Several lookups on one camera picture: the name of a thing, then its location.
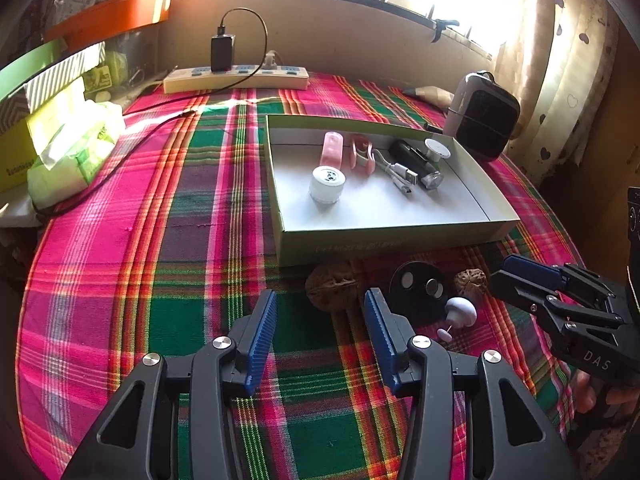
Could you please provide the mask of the white round cap jar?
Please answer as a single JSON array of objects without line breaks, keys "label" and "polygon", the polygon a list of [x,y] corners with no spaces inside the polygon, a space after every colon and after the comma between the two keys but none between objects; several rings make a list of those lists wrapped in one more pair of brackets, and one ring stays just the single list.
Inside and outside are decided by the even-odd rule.
[{"label": "white round cap jar", "polygon": [[341,197],[346,177],[331,166],[318,166],[311,173],[309,195],[319,204],[335,204]]}]

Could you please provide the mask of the green white cardboard box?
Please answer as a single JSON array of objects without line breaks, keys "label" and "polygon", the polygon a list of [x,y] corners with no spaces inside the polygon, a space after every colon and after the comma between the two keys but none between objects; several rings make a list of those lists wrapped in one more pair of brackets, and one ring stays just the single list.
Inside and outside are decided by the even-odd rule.
[{"label": "green white cardboard box", "polygon": [[[309,195],[328,131],[344,139],[340,199],[319,204]],[[451,136],[434,137],[451,156],[444,180],[427,191],[402,192],[382,168],[367,176],[349,166],[350,138],[368,138],[386,155],[395,140],[425,151],[430,134],[396,125],[317,116],[269,115],[266,146],[274,246],[280,266],[364,258],[383,252],[476,245],[501,240],[520,218],[482,166]]]}]

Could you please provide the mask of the yellow green box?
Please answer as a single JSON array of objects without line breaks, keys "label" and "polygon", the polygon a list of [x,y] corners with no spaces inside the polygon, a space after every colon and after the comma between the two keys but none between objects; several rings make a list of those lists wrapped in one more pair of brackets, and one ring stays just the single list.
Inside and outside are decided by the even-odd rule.
[{"label": "yellow green box", "polygon": [[19,120],[1,135],[1,191],[27,180],[27,170],[55,133],[78,112],[85,102],[82,77],[76,78],[32,114]]}]

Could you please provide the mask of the brown walnut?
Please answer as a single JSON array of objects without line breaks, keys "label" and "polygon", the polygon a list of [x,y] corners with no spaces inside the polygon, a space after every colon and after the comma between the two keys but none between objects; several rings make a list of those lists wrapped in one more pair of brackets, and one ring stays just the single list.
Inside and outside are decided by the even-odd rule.
[{"label": "brown walnut", "polygon": [[454,276],[454,289],[461,297],[477,304],[488,289],[488,279],[483,270],[466,269]]},{"label": "brown walnut", "polygon": [[360,306],[360,284],[349,262],[319,264],[305,282],[311,304],[323,312],[340,312]]}]

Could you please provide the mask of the beige pouch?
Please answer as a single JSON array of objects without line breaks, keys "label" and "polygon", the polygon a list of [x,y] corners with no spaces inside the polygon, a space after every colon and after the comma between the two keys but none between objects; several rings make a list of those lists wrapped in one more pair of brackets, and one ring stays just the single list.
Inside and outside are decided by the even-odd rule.
[{"label": "beige pouch", "polygon": [[437,107],[443,112],[448,110],[454,99],[454,95],[451,92],[435,86],[409,88],[402,90],[401,93],[404,96],[408,96],[408,98],[417,99]]}]

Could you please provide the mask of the green tissue pack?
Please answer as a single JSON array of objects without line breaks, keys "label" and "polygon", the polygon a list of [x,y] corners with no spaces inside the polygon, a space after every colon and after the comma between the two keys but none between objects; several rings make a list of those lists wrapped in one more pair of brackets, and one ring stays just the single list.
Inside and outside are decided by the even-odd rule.
[{"label": "green tissue pack", "polygon": [[47,209],[88,188],[125,128],[120,105],[83,102],[27,171],[34,206]]}]

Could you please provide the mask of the black clear lighter device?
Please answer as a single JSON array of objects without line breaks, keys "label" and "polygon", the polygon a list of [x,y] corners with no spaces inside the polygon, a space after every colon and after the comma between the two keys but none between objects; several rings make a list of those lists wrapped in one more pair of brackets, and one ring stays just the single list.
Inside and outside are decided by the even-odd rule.
[{"label": "black clear lighter device", "polygon": [[431,162],[426,155],[411,146],[405,140],[396,140],[388,151],[399,162],[416,174],[418,183],[427,191],[438,188],[444,180],[444,176],[434,162]]}]

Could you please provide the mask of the green white spool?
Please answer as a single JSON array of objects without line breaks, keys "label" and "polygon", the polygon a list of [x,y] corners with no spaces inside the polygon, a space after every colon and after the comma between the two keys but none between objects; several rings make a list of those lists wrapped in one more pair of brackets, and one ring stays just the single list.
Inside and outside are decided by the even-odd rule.
[{"label": "green white spool", "polygon": [[433,138],[428,138],[424,141],[425,156],[433,164],[443,159],[448,159],[451,156],[449,148],[446,145],[438,142]]}]

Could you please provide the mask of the heart pattern curtain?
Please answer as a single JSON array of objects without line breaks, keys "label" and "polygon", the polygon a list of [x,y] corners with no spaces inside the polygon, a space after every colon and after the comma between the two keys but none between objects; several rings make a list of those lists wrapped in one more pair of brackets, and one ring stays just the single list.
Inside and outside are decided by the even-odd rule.
[{"label": "heart pattern curtain", "polygon": [[533,185],[580,164],[612,75],[620,20],[606,0],[501,0],[509,24],[495,60],[520,102],[506,156]]}]

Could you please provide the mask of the beige power strip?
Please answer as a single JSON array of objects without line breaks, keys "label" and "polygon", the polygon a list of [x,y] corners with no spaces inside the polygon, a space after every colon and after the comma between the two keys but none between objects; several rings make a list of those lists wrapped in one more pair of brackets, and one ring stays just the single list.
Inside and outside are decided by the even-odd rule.
[{"label": "beige power strip", "polygon": [[293,89],[305,90],[309,74],[303,67],[277,66],[261,68],[255,65],[233,65],[230,70],[213,73],[209,67],[176,68],[163,80],[168,94],[218,90],[221,88]]}]

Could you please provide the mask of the pink clip plain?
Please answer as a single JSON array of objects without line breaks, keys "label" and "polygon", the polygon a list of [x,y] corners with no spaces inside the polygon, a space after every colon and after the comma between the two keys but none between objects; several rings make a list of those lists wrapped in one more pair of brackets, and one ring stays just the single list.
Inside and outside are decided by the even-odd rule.
[{"label": "pink clip plain", "polygon": [[341,133],[328,131],[324,134],[320,165],[341,169],[344,139]]}]

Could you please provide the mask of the green white striped box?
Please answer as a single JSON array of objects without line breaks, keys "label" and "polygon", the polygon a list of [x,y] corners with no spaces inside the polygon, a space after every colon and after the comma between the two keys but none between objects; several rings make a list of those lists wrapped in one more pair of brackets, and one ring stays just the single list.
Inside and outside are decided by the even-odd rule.
[{"label": "green white striped box", "polygon": [[1,132],[39,110],[75,79],[92,70],[105,58],[105,42],[85,47],[43,67],[1,98]]}]

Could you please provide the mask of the white mushroom knob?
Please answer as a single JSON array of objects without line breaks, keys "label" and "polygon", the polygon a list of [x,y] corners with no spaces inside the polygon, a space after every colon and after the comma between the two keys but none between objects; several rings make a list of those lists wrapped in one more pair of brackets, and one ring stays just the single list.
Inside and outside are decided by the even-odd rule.
[{"label": "white mushroom knob", "polygon": [[464,297],[451,297],[445,304],[445,326],[437,330],[437,337],[447,344],[452,341],[454,328],[471,327],[476,323],[477,310],[471,300]]}]

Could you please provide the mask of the pink clip with green pad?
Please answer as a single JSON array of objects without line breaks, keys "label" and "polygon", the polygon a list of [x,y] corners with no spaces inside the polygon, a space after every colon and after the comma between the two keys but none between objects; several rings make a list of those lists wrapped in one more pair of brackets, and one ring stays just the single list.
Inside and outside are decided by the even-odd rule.
[{"label": "pink clip with green pad", "polygon": [[373,145],[365,136],[354,134],[350,138],[349,166],[352,171],[360,168],[367,176],[375,172]]}]

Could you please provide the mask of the black disc with magnets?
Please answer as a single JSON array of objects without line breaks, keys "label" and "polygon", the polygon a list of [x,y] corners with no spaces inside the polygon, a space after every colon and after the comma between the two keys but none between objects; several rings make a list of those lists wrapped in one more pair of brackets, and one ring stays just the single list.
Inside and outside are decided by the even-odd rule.
[{"label": "black disc with magnets", "polygon": [[445,274],[427,262],[404,263],[390,280],[388,306],[412,326],[422,327],[443,320],[447,300]]}]

